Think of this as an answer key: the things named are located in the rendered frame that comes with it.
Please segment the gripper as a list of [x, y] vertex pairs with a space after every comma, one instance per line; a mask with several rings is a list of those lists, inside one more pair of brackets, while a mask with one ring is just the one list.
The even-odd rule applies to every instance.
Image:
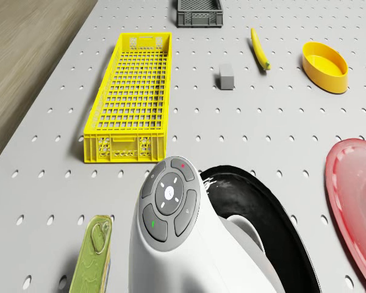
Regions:
[[248, 219], [241, 215], [232, 215], [228, 218], [219, 216], [219, 219], [247, 254], [256, 250], [260, 250], [265, 254], [265, 248], [259, 233]]

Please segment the black plate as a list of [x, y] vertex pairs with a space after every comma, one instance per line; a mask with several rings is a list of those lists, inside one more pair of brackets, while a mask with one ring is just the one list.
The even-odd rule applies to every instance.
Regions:
[[306, 248], [271, 190], [247, 171], [220, 165], [201, 173], [218, 216], [244, 222], [274, 267], [286, 293], [321, 293]]

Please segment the red plate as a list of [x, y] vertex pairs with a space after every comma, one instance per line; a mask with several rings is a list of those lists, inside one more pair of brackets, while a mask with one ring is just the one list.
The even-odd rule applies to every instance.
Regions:
[[366, 279], [366, 140], [337, 142], [326, 157], [325, 181], [339, 230]]

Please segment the yellow basket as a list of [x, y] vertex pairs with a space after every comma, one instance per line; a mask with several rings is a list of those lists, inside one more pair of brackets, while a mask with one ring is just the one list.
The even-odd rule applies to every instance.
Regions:
[[86, 163], [166, 157], [170, 32], [121, 33], [84, 128]]

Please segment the grey cube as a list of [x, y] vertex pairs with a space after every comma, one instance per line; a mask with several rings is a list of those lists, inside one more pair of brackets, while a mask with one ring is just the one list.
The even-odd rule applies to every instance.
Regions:
[[221, 90], [233, 90], [234, 89], [234, 72], [232, 65], [229, 63], [220, 64], [219, 66], [219, 78]]

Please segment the flat-sided can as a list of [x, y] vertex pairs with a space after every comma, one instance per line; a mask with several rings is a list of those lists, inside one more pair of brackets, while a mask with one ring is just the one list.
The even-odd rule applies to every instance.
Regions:
[[112, 219], [96, 215], [88, 223], [69, 293], [106, 293], [110, 271]]

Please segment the yellow bowl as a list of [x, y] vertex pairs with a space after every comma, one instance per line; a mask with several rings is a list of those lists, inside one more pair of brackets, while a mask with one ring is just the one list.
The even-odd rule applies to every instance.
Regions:
[[320, 42], [305, 43], [302, 64], [308, 78], [321, 89], [335, 94], [348, 90], [348, 64], [330, 46]]

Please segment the banana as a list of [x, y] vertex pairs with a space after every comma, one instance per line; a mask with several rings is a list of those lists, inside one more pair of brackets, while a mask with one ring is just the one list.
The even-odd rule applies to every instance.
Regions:
[[270, 70], [271, 64], [268, 61], [264, 53], [264, 50], [262, 49], [259, 38], [257, 36], [257, 32], [253, 27], [251, 28], [251, 41], [253, 44], [254, 53], [256, 55], [257, 60], [259, 61], [259, 64], [264, 70]]

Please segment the dark grey basket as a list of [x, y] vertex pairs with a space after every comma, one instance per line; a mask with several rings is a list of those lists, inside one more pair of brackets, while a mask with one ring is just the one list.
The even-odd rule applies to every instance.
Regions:
[[178, 0], [177, 27], [222, 27], [221, 0]]

